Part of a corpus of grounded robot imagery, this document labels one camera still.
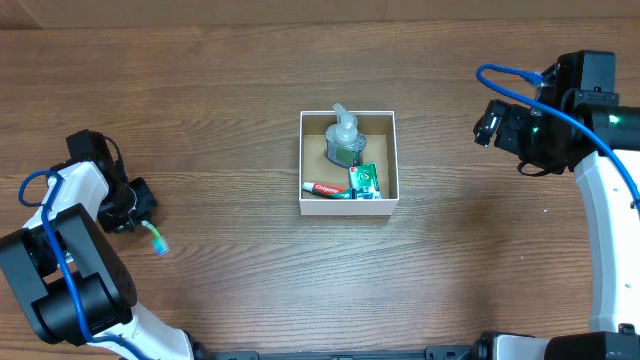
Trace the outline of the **clear pump soap bottle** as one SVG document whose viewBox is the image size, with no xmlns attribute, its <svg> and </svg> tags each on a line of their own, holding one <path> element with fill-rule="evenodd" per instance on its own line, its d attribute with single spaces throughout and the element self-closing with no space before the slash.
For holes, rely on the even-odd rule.
<svg viewBox="0 0 640 360">
<path fill-rule="evenodd" d="M 333 110 L 336 123 L 330 125 L 325 132 L 326 157 L 340 167 L 359 166 L 367 140 L 358 130 L 358 119 L 340 103 L 335 103 Z"/>
</svg>

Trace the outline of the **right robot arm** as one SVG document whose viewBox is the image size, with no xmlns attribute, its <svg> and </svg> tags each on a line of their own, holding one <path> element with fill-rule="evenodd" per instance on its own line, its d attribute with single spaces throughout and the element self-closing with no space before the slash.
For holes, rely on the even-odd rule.
<svg viewBox="0 0 640 360">
<path fill-rule="evenodd" d="M 622 106 L 612 52 L 559 56 L 542 72 L 483 64 L 498 93 L 477 144 L 516 155 L 536 176 L 574 174 L 587 219 L 592 306 L 586 333 L 544 339 L 487 331 L 460 359 L 636 359 L 639 356 L 639 110 Z"/>
</svg>

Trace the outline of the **green Dettol soap bar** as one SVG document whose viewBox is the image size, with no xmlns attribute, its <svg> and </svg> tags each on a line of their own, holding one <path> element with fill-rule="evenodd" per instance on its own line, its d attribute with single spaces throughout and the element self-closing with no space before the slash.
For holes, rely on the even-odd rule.
<svg viewBox="0 0 640 360">
<path fill-rule="evenodd" d="M 377 166 L 375 163 L 349 168 L 349 182 L 354 199 L 380 199 Z"/>
</svg>

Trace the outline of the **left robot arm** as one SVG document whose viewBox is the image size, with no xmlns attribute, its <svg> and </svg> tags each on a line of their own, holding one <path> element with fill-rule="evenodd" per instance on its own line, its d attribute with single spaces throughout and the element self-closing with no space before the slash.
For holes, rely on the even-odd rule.
<svg viewBox="0 0 640 360">
<path fill-rule="evenodd" d="M 46 343 L 90 345 L 123 359 L 206 359 L 206 348 L 137 298 L 131 274 L 108 233 L 154 235 L 158 203 L 143 178 L 129 179 L 113 139 L 82 130 L 66 139 L 70 158 L 40 172 L 47 193 L 35 214 L 1 240 L 1 269 L 26 319 Z"/>
</svg>

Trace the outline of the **green white toothbrush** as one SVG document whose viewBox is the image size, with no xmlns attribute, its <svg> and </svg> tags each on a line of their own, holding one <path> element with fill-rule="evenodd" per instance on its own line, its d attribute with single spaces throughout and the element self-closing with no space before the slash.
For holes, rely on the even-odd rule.
<svg viewBox="0 0 640 360">
<path fill-rule="evenodd" d="M 141 225 L 144 226 L 153 236 L 152 247 L 154 252 L 158 256 L 164 256 L 171 250 L 170 245 L 166 238 L 159 232 L 159 230 L 149 221 L 143 220 Z"/>
</svg>

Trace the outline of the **green toothpaste tube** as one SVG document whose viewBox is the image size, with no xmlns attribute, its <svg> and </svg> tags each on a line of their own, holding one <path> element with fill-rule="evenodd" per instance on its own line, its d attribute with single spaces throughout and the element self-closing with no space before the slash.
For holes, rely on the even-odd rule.
<svg viewBox="0 0 640 360">
<path fill-rule="evenodd" d="M 304 182 L 302 189 L 305 192 L 327 199 L 348 200 L 353 198 L 353 191 L 350 188 L 341 188 L 317 182 Z"/>
</svg>

